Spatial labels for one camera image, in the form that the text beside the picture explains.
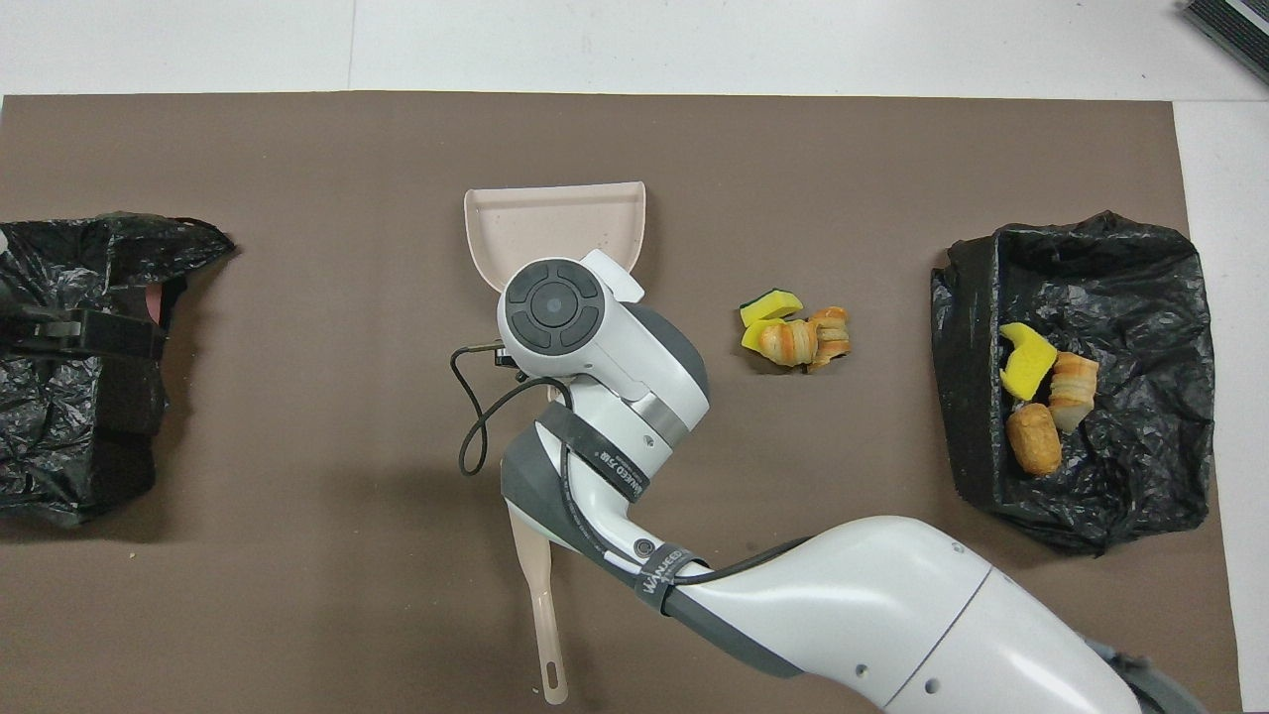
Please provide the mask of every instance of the velcro strap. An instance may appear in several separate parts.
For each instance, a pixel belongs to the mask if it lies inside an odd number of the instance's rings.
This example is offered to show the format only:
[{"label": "velcro strap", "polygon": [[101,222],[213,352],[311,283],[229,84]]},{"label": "velcro strap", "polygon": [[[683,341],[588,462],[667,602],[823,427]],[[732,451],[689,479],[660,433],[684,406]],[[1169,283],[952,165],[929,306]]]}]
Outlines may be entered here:
[{"label": "velcro strap", "polygon": [[688,563],[702,562],[694,553],[676,543],[661,544],[648,555],[647,563],[640,568],[638,580],[634,582],[634,595],[650,607],[665,615],[665,596],[670,595],[674,585],[674,576]]},{"label": "velcro strap", "polygon": [[571,411],[552,402],[538,417],[538,424],[569,445],[574,454],[624,496],[626,501],[634,503],[647,491],[651,482],[634,462]]}]

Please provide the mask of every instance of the beige dustpan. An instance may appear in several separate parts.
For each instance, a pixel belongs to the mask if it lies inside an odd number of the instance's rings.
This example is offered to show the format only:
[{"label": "beige dustpan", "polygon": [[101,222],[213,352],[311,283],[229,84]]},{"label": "beige dustpan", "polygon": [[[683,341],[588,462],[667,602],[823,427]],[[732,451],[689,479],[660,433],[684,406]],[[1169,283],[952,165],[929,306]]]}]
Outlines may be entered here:
[{"label": "beige dustpan", "polygon": [[[471,189],[463,198],[467,246],[481,276],[499,292],[525,263],[581,259],[595,247],[629,270],[643,245],[646,195],[641,181]],[[542,694],[561,704],[569,698],[569,682],[551,597],[551,544],[514,512],[510,517],[533,600]]]}]

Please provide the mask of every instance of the brown tabletop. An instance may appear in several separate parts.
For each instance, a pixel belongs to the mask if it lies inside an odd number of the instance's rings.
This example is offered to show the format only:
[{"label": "brown tabletop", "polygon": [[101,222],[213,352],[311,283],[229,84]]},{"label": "brown tabletop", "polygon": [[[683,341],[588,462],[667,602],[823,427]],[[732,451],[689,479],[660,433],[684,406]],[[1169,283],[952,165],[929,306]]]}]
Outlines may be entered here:
[{"label": "brown tabletop", "polygon": [[[496,469],[456,467],[448,355],[496,336],[462,195],[617,180],[647,184],[634,274],[713,397],[636,521],[720,566],[923,519],[1239,709],[1214,487],[1195,531],[1056,555],[957,497],[930,365],[956,240],[1107,208],[1187,230],[1167,104],[343,93],[5,99],[0,219],[193,216],[241,250],[178,304],[155,491],[74,533],[0,523],[0,711],[549,709]],[[773,285],[848,307],[854,351],[808,377],[742,350],[735,307]],[[470,374],[486,402],[514,384]],[[495,458],[542,399],[495,419]],[[873,710],[580,557],[555,588],[561,711]]]}]

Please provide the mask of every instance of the bread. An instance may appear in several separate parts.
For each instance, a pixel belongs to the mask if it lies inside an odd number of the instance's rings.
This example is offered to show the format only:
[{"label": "bread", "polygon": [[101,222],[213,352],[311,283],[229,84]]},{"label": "bread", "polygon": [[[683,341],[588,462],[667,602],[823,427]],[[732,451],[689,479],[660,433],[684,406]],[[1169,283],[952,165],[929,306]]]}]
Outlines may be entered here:
[{"label": "bread", "polygon": [[1098,392],[1098,364],[1071,351],[1060,351],[1049,384],[1048,411],[1057,429],[1074,432],[1093,411]]},{"label": "bread", "polygon": [[1023,471],[1033,477],[1047,477],[1062,464],[1062,443],[1043,405],[1032,403],[1010,415],[1005,436]]}]

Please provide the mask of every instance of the round button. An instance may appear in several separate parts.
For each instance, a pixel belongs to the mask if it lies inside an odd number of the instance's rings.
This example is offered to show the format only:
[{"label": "round button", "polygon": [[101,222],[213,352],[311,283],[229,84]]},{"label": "round button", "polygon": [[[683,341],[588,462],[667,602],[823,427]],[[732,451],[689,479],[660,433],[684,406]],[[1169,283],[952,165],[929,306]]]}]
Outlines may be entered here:
[{"label": "round button", "polygon": [[562,282],[548,282],[533,293],[530,309],[537,321],[558,327],[577,313],[577,294]]}]

